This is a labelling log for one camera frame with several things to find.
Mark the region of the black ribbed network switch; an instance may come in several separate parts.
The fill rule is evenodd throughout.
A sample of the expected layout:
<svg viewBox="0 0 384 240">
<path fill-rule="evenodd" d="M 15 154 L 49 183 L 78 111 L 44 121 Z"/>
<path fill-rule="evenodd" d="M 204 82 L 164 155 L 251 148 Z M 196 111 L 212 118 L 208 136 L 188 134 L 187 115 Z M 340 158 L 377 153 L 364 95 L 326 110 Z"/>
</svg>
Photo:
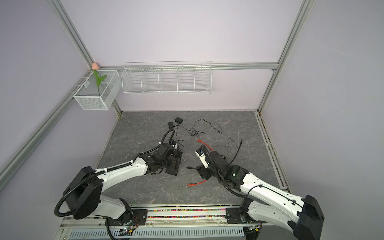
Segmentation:
<svg viewBox="0 0 384 240">
<path fill-rule="evenodd" d="M 180 151 L 174 151 L 170 157 L 167 158 L 166 174 L 177 176 L 179 167 L 181 164 L 181 158 L 183 153 Z"/>
</svg>

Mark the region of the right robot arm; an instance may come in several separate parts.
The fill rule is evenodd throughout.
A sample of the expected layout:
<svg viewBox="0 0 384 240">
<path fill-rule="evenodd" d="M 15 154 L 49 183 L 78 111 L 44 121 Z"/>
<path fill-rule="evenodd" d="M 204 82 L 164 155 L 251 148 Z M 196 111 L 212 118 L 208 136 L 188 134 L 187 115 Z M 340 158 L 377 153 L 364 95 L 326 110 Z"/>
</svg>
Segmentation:
<svg viewBox="0 0 384 240">
<path fill-rule="evenodd" d="M 215 177 L 232 194 L 243 198 L 240 214 L 248 220 L 266 222 L 293 233 L 298 240 L 319 240 L 325 216 L 316 198 L 297 196 L 261 180 L 247 169 L 230 165 L 205 145 L 196 150 L 203 179 Z"/>
</svg>

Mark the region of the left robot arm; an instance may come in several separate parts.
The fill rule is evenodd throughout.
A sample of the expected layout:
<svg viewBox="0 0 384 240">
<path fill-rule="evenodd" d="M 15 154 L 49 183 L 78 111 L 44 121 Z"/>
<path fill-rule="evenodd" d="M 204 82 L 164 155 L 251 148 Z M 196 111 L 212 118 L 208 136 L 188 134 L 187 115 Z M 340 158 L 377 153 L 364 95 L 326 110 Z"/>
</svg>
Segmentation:
<svg viewBox="0 0 384 240">
<path fill-rule="evenodd" d="M 175 176 L 181 163 L 182 152 L 174 140 L 174 129 L 168 130 L 156 147 L 136 154 L 132 160 L 112 167 L 82 168 L 64 190 L 54 208 L 57 217 L 72 216 L 76 220 L 88 216 L 105 217 L 120 225 L 127 225 L 136 216 L 126 200 L 104 196 L 104 192 L 127 180 L 145 175 L 158 175 L 162 171 Z"/>
</svg>

